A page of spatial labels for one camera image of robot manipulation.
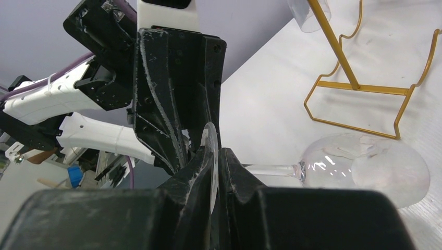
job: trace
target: white cable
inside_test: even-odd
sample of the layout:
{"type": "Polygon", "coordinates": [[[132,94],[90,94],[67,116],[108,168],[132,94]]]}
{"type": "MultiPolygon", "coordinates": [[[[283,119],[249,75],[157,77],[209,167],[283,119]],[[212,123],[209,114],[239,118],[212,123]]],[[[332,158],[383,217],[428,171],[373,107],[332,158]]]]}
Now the white cable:
{"type": "Polygon", "coordinates": [[[57,74],[57,73],[53,73],[52,75],[50,75],[50,76],[47,78],[47,91],[46,91],[46,93],[45,93],[47,96],[51,95],[51,78],[52,78],[52,76],[55,75],[55,74],[57,74]]]}

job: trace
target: screw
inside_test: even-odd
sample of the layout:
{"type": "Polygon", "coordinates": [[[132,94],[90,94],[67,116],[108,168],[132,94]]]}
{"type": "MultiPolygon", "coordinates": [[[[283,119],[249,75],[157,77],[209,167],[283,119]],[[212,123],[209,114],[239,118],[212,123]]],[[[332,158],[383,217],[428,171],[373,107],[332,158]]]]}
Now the screw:
{"type": "Polygon", "coordinates": [[[215,53],[219,53],[219,52],[221,52],[221,46],[219,44],[217,44],[213,47],[213,50],[215,51],[215,53]]]}

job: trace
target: wine glass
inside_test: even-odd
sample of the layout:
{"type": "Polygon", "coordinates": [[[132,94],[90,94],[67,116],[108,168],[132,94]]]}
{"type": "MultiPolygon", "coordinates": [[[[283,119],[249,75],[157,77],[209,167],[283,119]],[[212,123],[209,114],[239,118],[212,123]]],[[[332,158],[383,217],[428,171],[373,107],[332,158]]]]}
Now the wine glass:
{"type": "Polygon", "coordinates": [[[255,175],[293,176],[306,188],[379,191],[397,208],[422,200],[430,181],[424,159],[410,146],[352,133],[313,142],[294,165],[246,168],[255,175]]]}

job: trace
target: white table surface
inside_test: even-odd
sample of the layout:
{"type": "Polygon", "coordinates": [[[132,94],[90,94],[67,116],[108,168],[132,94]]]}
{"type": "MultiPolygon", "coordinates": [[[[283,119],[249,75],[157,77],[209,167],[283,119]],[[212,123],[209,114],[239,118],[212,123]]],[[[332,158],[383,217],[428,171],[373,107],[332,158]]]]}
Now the white table surface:
{"type": "MultiPolygon", "coordinates": [[[[336,36],[351,34],[359,1],[329,0],[336,36]]],[[[421,76],[433,31],[442,28],[442,1],[364,1],[359,34],[344,52],[361,84],[409,87],[421,76]]],[[[425,159],[429,192],[400,213],[418,249],[442,249],[442,35],[426,82],[400,123],[402,141],[425,159]]],[[[220,132],[245,164],[294,164],[322,136],[350,130],[314,122],[303,102],[319,74],[336,63],[322,31],[303,33],[289,22],[222,85],[220,132]]],[[[348,82],[342,70],[330,80],[348,82]]],[[[403,97],[317,88],[309,102],[320,118],[393,133],[403,97]]],[[[299,186],[294,178],[266,184],[299,186]]]]}

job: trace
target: clear plastic cup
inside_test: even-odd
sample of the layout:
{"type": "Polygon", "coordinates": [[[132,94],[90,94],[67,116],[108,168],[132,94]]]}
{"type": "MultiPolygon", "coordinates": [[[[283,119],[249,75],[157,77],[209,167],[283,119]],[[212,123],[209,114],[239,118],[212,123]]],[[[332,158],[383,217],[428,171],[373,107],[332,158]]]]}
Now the clear plastic cup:
{"type": "MultiPolygon", "coordinates": [[[[330,12],[330,8],[328,7],[327,0],[317,1],[320,4],[325,16],[327,17],[327,20],[330,21],[332,13],[330,12]]],[[[303,32],[311,33],[321,28],[307,0],[287,0],[287,2],[294,16],[294,19],[303,32]]]]}

